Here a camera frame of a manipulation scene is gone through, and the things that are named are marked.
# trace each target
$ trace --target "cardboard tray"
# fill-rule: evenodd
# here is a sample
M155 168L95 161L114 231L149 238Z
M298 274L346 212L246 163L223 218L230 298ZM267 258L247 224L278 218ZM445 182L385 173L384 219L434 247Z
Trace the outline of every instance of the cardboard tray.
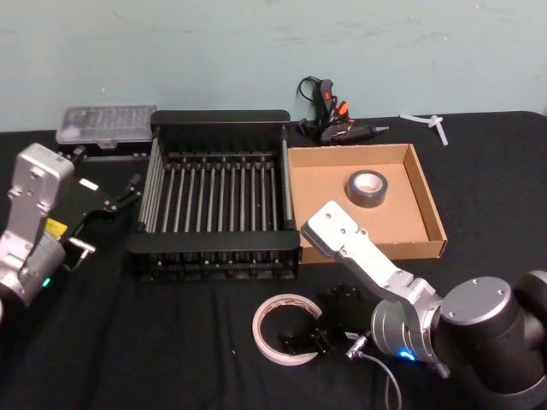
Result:
M327 201L338 202L394 260L438 258L447 242L426 178L412 144L289 149L297 229ZM360 208L344 187L355 171L384 174L388 190L377 208ZM302 263L328 260L302 237Z

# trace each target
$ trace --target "duct tape roll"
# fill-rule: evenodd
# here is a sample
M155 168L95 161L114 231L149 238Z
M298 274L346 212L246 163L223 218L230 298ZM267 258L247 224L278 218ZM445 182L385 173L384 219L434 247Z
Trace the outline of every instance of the duct tape roll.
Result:
M255 338L256 346L266 358L270 359L274 363L277 363L278 365L303 365L304 363L312 360L317 355L317 353L314 352L295 355L281 353L269 346L262 337L260 329L262 321L268 315L268 313L281 306L297 306L311 314L315 319L318 319L323 314L321 309L315 303L303 296L285 294L270 297L262 305L260 305L260 307L255 312L255 317L253 318L253 337Z
M374 208L384 201L387 186L384 175L372 170L363 170L351 174L345 186L345 193L358 207Z

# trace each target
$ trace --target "white tape roll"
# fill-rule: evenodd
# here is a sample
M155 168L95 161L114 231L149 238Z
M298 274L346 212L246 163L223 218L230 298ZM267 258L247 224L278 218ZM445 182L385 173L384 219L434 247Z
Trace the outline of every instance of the white tape roll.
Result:
M278 365L303 365L304 363L312 360L317 355L317 353L314 352L296 355L281 353L271 348L262 337L260 331L262 321L268 313L280 306L298 306L299 308L302 308L306 312L310 313L315 319L318 319L322 315L322 311L315 303L313 303L310 299L306 297L293 294L285 294L270 297L267 301L260 305L260 307L256 310L255 317L253 318L253 337L255 338L256 346L261 351L261 353L264 354L264 356L266 356L271 361L277 363Z

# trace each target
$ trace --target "black table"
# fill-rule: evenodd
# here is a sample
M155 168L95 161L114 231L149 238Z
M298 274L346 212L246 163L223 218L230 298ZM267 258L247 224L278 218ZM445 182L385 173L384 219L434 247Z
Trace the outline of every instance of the black table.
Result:
M378 144L415 145L449 238L440 260L399 261L400 267L429 280L440 295L472 277L514 283L524 272L547 268L547 118L444 115L448 148L423 124L370 123L391 127ZM0 135L3 224L16 153L31 142L53 147L54 135ZM291 143L309 144L301 137ZM144 161L115 168L103 162L81 164L78 173L116 193L144 170ZM98 251L81 270L54 277L29 309L8 307L0 408L383 408L384 376L374 365L330 354L287 368L263 358L252 339L252 317L264 300L288 292L314 298L338 281L358 284L345 268L305 266L296 281L138 284L122 270L131 222L126 215L90 226L85 238ZM440 380L413 363L391 368L405 409L497 407L468 369Z

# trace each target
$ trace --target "yellow label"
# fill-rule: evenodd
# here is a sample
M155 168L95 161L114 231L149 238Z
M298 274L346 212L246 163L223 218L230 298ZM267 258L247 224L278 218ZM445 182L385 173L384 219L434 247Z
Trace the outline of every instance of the yellow label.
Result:
M67 229L68 226L63 225L61 222L57 222L56 220L48 219L45 223L45 231L55 239L60 239L62 234L65 233Z

